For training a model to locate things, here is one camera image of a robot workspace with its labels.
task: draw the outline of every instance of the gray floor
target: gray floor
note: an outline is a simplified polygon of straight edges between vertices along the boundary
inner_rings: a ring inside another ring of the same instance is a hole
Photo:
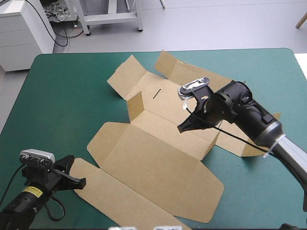
[[[136,23],[91,26],[91,36],[71,39],[55,53],[203,50],[286,47],[307,53],[307,23],[295,24],[307,10],[307,0],[142,0],[144,31]],[[84,0],[88,14],[105,13],[107,0]],[[118,10],[125,10],[118,0]],[[72,29],[65,24],[70,35]],[[0,131],[27,71],[0,69]]]

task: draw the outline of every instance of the cable tie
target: cable tie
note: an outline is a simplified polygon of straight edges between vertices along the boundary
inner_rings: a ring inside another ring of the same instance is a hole
[[[286,134],[282,134],[277,140],[272,144],[272,146],[269,148],[269,150],[263,155],[263,158],[267,158],[269,154],[272,152],[273,148],[286,136]]]

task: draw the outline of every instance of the white drawer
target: white drawer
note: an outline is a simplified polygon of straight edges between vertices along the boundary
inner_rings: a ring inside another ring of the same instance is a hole
[[[36,44],[30,30],[0,33],[0,47]]]
[[[35,57],[41,53],[38,45],[0,47],[0,65],[5,71],[30,69]]]
[[[21,15],[0,17],[0,32],[28,29],[29,27]]]

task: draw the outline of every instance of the metal stand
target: metal stand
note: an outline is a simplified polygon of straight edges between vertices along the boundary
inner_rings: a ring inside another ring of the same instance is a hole
[[[131,6],[131,7],[130,7],[130,5],[129,5],[129,3],[128,3],[128,0],[125,0],[125,2],[126,2],[126,5],[127,5],[127,11],[128,11],[128,12],[130,12],[130,11],[131,11],[131,9],[133,9],[133,7],[134,7],[135,0],[133,1],[133,3],[132,3],[132,6]],[[161,5],[162,5],[163,9],[165,9],[165,3],[164,3],[164,0],[160,0],[160,2],[161,2]]]
[[[127,23],[137,21],[139,31],[143,31],[141,0],[134,0],[136,4],[136,12],[117,13],[117,0],[109,0],[108,14],[86,15],[82,8],[80,0],[73,0],[77,9],[77,13],[86,35],[90,35],[89,26],[109,23]]]

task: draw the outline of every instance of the white cabinet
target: white cabinet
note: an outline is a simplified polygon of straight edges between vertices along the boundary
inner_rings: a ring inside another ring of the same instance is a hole
[[[29,0],[55,38],[39,0]],[[24,0],[11,0],[0,6],[0,65],[5,71],[29,69],[37,55],[51,54],[54,41],[41,19]]]

